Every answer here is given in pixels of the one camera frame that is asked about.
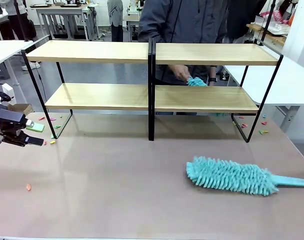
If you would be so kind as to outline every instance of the shoe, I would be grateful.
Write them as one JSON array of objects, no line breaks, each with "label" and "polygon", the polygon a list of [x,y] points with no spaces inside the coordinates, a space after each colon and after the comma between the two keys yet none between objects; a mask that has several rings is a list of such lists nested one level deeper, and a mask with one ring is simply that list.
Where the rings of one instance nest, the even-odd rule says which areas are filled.
[{"label": "shoe", "polygon": [[[31,69],[39,69],[41,66],[40,64],[36,61],[36,62],[28,62],[30,64]],[[27,71],[28,67],[26,65],[22,66],[22,70],[23,71]]]}]

